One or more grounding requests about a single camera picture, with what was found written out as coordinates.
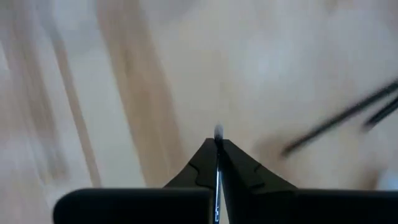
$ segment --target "blurred background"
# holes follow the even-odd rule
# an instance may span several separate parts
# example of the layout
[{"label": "blurred background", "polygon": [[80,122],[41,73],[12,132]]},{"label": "blurred background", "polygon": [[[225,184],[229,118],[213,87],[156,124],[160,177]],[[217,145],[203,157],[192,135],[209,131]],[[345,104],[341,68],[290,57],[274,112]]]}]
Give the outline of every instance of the blurred background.
[{"label": "blurred background", "polygon": [[398,116],[361,131],[377,106],[279,157],[398,76],[394,0],[2,0],[0,41],[0,223],[161,187],[217,123],[299,187],[373,189],[397,158]]}]

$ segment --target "black object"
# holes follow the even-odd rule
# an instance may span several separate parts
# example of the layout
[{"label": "black object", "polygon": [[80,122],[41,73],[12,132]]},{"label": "black object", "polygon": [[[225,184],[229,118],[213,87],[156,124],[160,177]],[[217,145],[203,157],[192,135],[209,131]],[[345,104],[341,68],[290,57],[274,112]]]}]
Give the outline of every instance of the black object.
[{"label": "black object", "polygon": [[78,190],[58,201],[54,223],[217,223],[217,168],[232,224],[398,222],[398,193],[298,189],[230,140],[209,138],[163,189]]},{"label": "black object", "polygon": [[370,129],[377,125],[378,122],[389,116],[392,112],[394,112],[398,108],[398,97],[388,103],[385,107],[383,107],[379,112],[369,118],[365,124],[365,129]]},{"label": "black object", "polygon": [[333,118],[323,122],[322,124],[318,125],[317,127],[313,128],[308,134],[294,140],[288,146],[286,146],[282,151],[283,157],[288,157],[291,153],[300,149],[300,147],[304,146],[305,144],[309,143],[311,140],[314,140],[319,135],[323,134],[327,130],[339,125],[340,123],[346,121],[347,119],[351,118],[352,116],[362,112],[362,110],[366,109],[367,107],[373,105],[377,101],[385,98],[386,96],[390,95],[391,93],[398,90],[398,81],[394,81],[388,86],[381,88],[377,92],[373,93],[372,95],[368,96],[364,100],[356,103],[354,106],[349,107],[348,109],[344,110],[342,113],[334,116]]}]

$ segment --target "wooden floor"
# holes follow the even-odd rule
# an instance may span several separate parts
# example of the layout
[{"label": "wooden floor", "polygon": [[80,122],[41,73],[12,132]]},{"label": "wooden floor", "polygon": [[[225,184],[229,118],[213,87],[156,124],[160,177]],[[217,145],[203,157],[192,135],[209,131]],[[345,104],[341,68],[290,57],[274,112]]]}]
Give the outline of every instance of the wooden floor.
[{"label": "wooden floor", "polygon": [[299,187],[371,189],[398,156],[383,102],[283,145],[398,77],[394,0],[0,2],[0,223],[82,187],[160,187],[215,124]]}]

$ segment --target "wooden surface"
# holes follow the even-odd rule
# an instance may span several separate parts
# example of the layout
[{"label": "wooden surface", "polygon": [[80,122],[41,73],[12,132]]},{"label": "wooden surface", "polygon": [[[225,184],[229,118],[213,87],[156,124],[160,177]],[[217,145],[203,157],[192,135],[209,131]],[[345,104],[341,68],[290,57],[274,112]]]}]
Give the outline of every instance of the wooden surface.
[{"label": "wooden surface", "polygon": [[5,0],[0,223],[50,223],[82,187],[156,187],[214,125],[299,187],[371,189],[394,162],[379,103],[282,146],[398,76],[393,0]]}]

